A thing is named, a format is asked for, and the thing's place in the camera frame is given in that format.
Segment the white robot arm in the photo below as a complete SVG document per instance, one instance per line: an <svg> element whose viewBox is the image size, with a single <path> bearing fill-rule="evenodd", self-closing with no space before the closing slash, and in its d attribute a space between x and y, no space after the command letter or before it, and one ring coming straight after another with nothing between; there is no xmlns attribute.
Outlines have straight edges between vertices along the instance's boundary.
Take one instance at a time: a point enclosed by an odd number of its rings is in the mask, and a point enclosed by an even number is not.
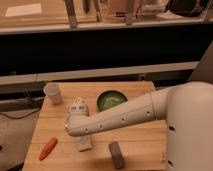
<svg viewBox="0 0 213 171"><path fill-rule="evenodd" d="M164 120L166 171L213 171L213 84L189 82L152 91L92 116L75 101L67 131L73 137Z"/></svg>

